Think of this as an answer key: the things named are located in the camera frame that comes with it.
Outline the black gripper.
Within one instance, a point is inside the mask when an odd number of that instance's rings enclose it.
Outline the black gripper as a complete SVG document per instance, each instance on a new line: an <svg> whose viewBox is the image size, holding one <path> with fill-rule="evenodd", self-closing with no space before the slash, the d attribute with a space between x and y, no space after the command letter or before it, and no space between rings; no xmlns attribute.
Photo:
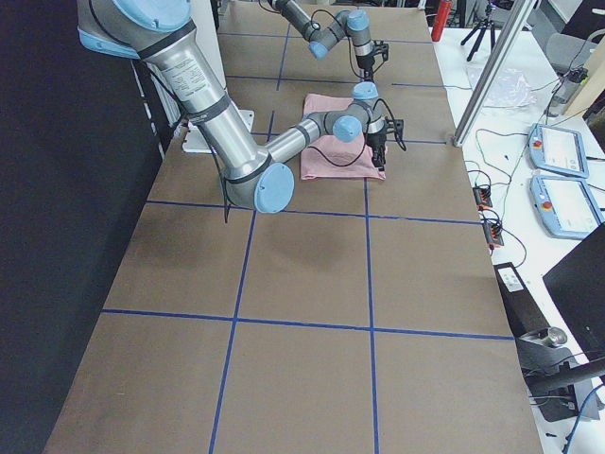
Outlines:
<svg viewBox="0 0 605 454"><path fill-rule="evenodd" d="M363 80L373 82L375 57L373 55L356 56L355 60L362 72Z"/></svg>
<svg viewBox="0 0 605 454"><path fill-rule="evenodd" d="M372 149L372 163L378 171L385 170L387 135L382 132L367 133L366 145Z"/></svg>

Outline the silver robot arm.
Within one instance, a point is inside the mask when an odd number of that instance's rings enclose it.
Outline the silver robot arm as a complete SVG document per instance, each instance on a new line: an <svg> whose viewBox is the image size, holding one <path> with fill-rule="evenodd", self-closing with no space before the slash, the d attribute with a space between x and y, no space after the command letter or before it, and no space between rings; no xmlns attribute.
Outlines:
<svg viewBox="0 0 605 454"><path fill-rule="evenodd" d="M273 11L279 13L308 42L311 54L321 60L338 43L347 40L354 51L360 77L374 81L374 65L377 55L383 61L389 58L389 45L372 39L370 20L363 9L342 10L328 26L322 26L309 16L296 1L268 1Z"/></svg>
<svg viewBox="0 0 605 454"><path fill-rule="evenodd" d="M367 13L343 10L323 27L294 1L273 1L270 7L301 33L318 59L348 39L363 79L354 87L346 109L311 113L260 146L196 42L190 2L77 3L78 34L84 47L152 63L161 71L174 99L216 154L224 204L272 214L285 209L293 195L294 177L286 161L324 135L342 142L363 136L372 150L372 164L383 169L390 128L373 82L375 58L386 59L389 46L372 39Z"/></svg>

